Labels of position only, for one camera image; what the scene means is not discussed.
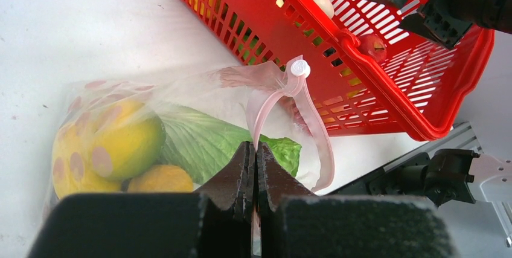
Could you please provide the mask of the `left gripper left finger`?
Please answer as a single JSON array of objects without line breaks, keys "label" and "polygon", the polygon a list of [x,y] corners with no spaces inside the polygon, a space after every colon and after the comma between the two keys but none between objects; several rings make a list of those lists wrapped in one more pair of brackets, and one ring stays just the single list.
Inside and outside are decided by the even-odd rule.
[{"label": "left gripper left finger", "polygon": [[202,198],[198,257],[251,257],[255,150],[244,141],[196,191]]}]

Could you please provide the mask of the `yellow squash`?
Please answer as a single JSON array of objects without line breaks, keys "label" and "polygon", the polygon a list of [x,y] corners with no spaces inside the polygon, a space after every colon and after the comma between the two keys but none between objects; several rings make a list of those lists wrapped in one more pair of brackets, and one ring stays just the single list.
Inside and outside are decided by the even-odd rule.
[{"label": "yellow squash", "polygon": [[56,134],[52,150],[52,184],[59,199],[75,193],[121,190],[119,181],[108,181],[93,171],[87,130],[87,127],[70,122]]}]

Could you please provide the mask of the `green napa cabbage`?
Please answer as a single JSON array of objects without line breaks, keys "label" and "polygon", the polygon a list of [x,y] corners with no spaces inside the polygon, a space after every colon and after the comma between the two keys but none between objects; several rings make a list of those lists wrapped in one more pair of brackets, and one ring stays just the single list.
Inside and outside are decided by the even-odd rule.
[{"label": "green napa cabbage", "polygon": [[165,131],[158,163],[183,169],[195,184],[206,183],[230,162],[242,142],[252,140],[247,129],[197,109],[171,102],[150,105]]}]

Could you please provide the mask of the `yellow mango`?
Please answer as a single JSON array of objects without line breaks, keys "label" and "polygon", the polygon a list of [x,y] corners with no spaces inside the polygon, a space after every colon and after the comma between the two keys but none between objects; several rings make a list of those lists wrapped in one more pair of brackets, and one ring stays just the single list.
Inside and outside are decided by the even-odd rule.
[{"label": "yellow mango", "polygon": [[127,192],[179,192],[189,193],[194,190],[190,175],[178,166],[158,164],[148,171],[130,180]]}]

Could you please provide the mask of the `clear pink-dotted zip bag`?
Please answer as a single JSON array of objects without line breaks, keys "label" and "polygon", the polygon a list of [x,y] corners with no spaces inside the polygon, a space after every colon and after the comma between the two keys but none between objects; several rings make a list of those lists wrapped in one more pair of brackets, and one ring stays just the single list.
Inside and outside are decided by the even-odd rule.
[{"label": "clear pink-dotted zip bag", "polygon": [[298,56],[68,85],[43,217],[76,193],[192,192],[244,141],[266,144],[307,189],[328,187],[334,154],[309,94],[310,71]]}]

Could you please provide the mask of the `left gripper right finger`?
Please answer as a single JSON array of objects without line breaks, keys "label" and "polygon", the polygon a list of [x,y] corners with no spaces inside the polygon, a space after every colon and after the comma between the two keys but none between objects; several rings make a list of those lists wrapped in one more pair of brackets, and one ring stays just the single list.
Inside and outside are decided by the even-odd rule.
[{"label": "left gripper right finger", "polygon": [[290,197],[315,194],[278,164],[266,143],[255,155],[255,198],[260,218],[261,256],[289,257],[286,205]]}]

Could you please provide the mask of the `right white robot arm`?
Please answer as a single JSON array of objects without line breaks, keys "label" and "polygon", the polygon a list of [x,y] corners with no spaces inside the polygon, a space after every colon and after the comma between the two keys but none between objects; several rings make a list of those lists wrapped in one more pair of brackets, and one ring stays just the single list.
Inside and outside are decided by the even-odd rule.
[{"label": "right white robot arm", "polygon": [[[369,0],[403,8],[407,0]],[[428,0],[399,27],[447,49],[453,49],[474,26],[511,33],[511,0]],[[436,206],[451,200],[474,203],[470,166],[479,153],[441,149],[433,157],[419,153],[400,166],[375,170],[362,183],[370,195],[417,195]]]}]

